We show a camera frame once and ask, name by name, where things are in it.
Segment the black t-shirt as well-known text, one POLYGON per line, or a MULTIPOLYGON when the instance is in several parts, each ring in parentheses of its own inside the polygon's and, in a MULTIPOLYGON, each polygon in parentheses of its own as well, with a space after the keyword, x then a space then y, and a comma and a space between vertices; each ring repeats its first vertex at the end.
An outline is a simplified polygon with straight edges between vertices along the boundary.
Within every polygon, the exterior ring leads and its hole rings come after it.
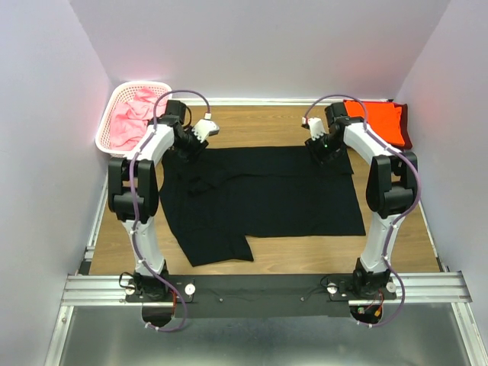
POLYGON ((162 167, 162 209, 195 267, 251 261, 251 236, 365 234, 343 152, 319 164, 304 146, 206 149, 194 161, 172 150, 162 167))

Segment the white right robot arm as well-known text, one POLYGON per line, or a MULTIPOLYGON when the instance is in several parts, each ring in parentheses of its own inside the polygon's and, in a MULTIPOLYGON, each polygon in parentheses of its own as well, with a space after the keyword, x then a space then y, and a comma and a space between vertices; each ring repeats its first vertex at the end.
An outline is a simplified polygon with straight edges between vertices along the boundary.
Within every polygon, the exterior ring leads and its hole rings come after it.
POLYGON ((305 144, 315 161, 331 162, 350 147, 370 167, 365 194, 372 221, 364 251, 345 285, 348 293, 366 299, 387 289, 397 233, 419 203, 417 157, 391 146, 374 132, 367 114, 349 116, 344 104, 328 106, 326 119, 328 130, 318 117, 302 117, 302 127, 310 132, 305 144))

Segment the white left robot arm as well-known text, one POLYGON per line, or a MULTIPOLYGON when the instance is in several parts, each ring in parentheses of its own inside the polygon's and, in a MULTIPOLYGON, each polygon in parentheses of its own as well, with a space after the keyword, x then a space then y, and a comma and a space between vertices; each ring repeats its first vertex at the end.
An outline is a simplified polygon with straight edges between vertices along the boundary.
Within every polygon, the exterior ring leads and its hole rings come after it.
POLYGON ((169 99, 163 114, 154 113, 135 147, 120 152, 108 164, 108 206, 122 223, 135 259, 133 273, 124 272, 119 285, 129 301, 192 299, 193 283, 172 284, 158 247, 155 215, 159 208, 156 164, 169 149, 195 157, 220 128, 210 110, 193 126, 185 126, 186 104, 169 99))

